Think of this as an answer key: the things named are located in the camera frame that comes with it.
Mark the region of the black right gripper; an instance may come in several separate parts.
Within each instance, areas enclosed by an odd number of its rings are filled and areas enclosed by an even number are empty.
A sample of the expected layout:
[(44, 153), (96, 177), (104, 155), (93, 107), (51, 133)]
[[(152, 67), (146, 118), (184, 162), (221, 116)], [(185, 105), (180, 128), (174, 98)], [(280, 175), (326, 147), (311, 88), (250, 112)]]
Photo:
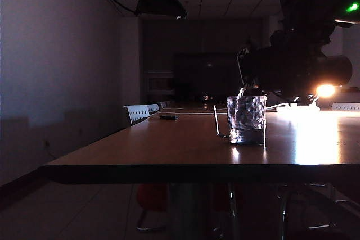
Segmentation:
[(325, 58), (322, 47), (331, 42), (336, 26), (325, 24), (315, 29), (276, 30), (270, 36), (269, 58), (279, 58), (278, 90), (284, 100), (305, 95), (313, 57)]

